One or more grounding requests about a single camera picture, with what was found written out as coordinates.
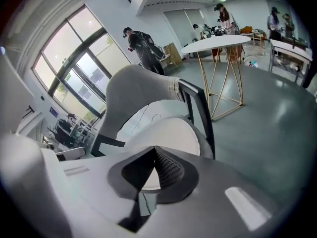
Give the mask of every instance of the white table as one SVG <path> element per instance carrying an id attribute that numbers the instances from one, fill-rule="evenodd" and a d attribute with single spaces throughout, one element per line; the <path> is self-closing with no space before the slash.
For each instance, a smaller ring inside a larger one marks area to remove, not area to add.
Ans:
<path id="1" fill-rule="evenodd" d="M 235 109 L 238 106 L 241 106 L 243 104 L 243 91 L 242 91 L 242 79 L 241 79 L 240 67 L 239 67 L 237 55 L 236 55 L 236 52 L 235 52 L 235 48 L 233 48 L 233 47 L 240 46 L 243 43 L 246 43 L 246 42 L 248 42 L 250 40 L 251 40 L 251 38 L 249 38 L 247 36 L 242 36 L 242 35 L 222 35 L 222 36 L 215 36 L 215 37 L 212 37 L 212 38 L 208 38 L 208 39 L 204 39 L 204 40 L 200 40 L 200 41 L 191 43 L 191 44 L 189 44 L 188 46 L 186 46 L 186 47 L 184 47 L 182 49 L 182 53 L 195 53 L 195 52 L 197 52 L 199 63 L 200 63 L 201 69 L 202 69 L 204 88 L 205 88 L 205 95 L 206 95 L 206 100 L 207 100 L 208 107 L 210 105 L 209 96 L 211 96 L 211 95 L 219 96 L 219 98 L 218 98 L 218 100 L 216 102 L 216 105 L 215 105 L 215 107 L 213 109 L 213 112 L 211 114 L 211 119 L 216 119 L 217 117 L 222 116 L 222 115 L 228 113 L 229 111 L 231 111 L 231 110 L 233 110 L 233 109 Z M 227 66 L 227 71 L 226 71 L 226 75 L 225 75 L 225 78 L 224 78 L 224 81 L 223 81 L 223 85 L 222 85 L 221 91 L 220 91 L 219 94 L 217 94 L 217 93 L 212 93 L 211 92 L 211 86 L 212 86 L 212 82 L 213 82 L 214 75 L 215 75 L 215 72 L 216 72 L 216 67 L 217 67 L 217 62 L 218 62 L 218 57 L 219 56 L 217 56 L 217 60 L 215 62 L 213 75 L 212 75 L 212 79 L 211 79 L 211 84 L 210 84 L 210 87 L 208 88 L 208 83 L 207 83 L 207 79 L 206 79 L 205 70 L 204 70 L 203 63 L 202 63 L 202 61 L 200 59 L 200 56 L 199 56 L 198 52 L 205 51 L 205 50 L 212 50 L 212 49 L 218 49 L 218 52 L 219 52 L 220 48 L 225 48 L 225 50 L 226 50 L 226 52 L 228 54 L 228 66 Z M 237 76 L 236 76 L 236 72 L 235 72 L 235 70 L 233 68 L 233 65 L 232 65 L 232 61 L 231 61 L 232 60 L 232 55 L 231 55 L 232 53 L 234 54 L 233 57 L 235 57 L 235 60 L 237 61 L 237 67 L 238 67 L 240 83 L 238 82 L 238 79 L 237 79 Z M 237 82 L 237 85 L 238 85 L 239 96 L 240 96 L 240 100 L 239 101 L 231 99 L 231 98 L 228 98 L 228 97 L 225 97 L 225 96 L 222 96 L 224 85 L 225 85 L 226 80 L 227 80 L 227 75 L 228 75 L 228 71 L 229 71 L 229 65 L 231 65 L 231 68 L 233 70 L 233 73 L 234 73 L 234 76 L 235 76 L 235 79 L 236 79 L 236 82 Z M 238 105 L 236 105 L 235 107 L 229 109 L 228 111 L 223 112 L 223 113 L 221 113 L 221 114 L 219 114 L 219 115 L 214 117 L 213 116 L 214 112 L 215 112 L 215 110 L 216 110 L 216 108 L 218 106 L 219 100 L 222 97 L 224 97 L 226 99 L 229 99 L 231 101 L 237 102 Z"/>
<path id="2" fill-rule="evenodd" d="M 271 40 L 271 57 L 269 60 L 268 71 L 272 72 L 273 60 L 274 60 L 274 51 L 287 54 L 291 57 L 294 57 L 307 64 L 306 73 L 309 69 L 308 65 L 313 61 L 313 58 L 305 51 L 298 47 L 294 47 L 291 44 L 280 42 L 276 40 Z"/>

